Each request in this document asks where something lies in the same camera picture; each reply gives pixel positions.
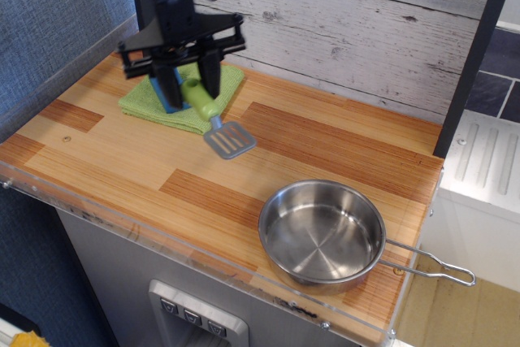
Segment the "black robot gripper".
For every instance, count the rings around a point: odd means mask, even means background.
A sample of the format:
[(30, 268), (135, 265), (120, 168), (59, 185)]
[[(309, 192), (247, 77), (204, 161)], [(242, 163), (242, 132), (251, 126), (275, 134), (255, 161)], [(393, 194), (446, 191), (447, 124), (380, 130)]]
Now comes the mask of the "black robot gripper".
[(243, 16), (200, 14), (193, 0), (152, 2), (152, 21), (117, 46), (125, 76), (133, 78), (153, 73), (169, 103), (181, 108), (184, 99), (173, 68), (197, 62), (206, 91), (216, 99), (220, 94), (223, 57), (245, 49), (241, 33)]

